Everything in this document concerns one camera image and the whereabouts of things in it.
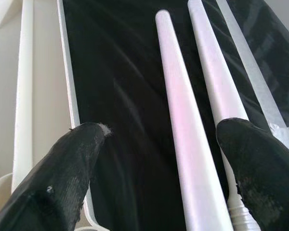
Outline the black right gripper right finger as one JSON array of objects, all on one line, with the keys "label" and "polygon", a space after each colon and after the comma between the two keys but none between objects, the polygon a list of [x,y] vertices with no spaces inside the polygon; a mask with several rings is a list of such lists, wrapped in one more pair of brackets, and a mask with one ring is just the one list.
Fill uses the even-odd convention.
[{"label": "black right gripper right finger", "polygon": [[244,205],[263,231],[289,231],[289,149],[271,133],[240,118],[224,119],[216,138]]}]

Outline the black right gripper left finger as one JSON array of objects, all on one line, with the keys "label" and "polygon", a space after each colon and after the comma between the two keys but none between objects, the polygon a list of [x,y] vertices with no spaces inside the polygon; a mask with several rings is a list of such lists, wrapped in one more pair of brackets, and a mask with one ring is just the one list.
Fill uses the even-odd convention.
[{"label": "black right gripper left finger", "polygon": [[63,135],[1,209],[0,231],[74,230],[105,138],[97,123]]}]

